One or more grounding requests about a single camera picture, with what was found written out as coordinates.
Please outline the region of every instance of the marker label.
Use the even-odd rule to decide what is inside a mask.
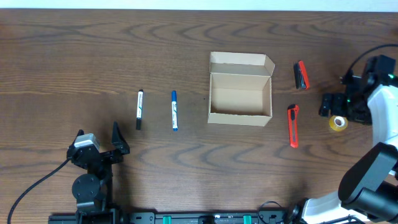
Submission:
[[[137,118],[142,118],[142,97],[144,96],[144,92],[138,92],[138,101],[137,101]]]
[[[177,125],[177,102],[172,101],[172,117],[173,117],[173,129],[178,128]]]

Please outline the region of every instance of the blue marker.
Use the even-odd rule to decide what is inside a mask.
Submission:
[[[177,92],[172,91],[172,119],[173,119],[173,131],[178,131],[177,124]]]

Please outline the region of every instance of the marker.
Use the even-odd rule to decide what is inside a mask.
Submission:
[[[173,119],[173,131],[178,131],[177,124],[177,92],[172,91],[172,119]]]
[[[141,121],[142,121],[142,99],[144,97],[144,90],[138,91],[138,100],[137,100],[137,122],[136,122],[136,130],[141,130]]]

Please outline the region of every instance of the black marker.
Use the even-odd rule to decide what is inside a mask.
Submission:
[[[137,122],[136,129],[141,130],[141,121],[142,121],[142,99],[144,98],[144,90],[138,91],[138,100],[137,100]]]

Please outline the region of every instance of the green clip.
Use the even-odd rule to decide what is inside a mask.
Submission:
[[[163,224],[172,224],[172,217],[163,217]]]
[[[243,224],[251,224],[251,215],[243,216]]]

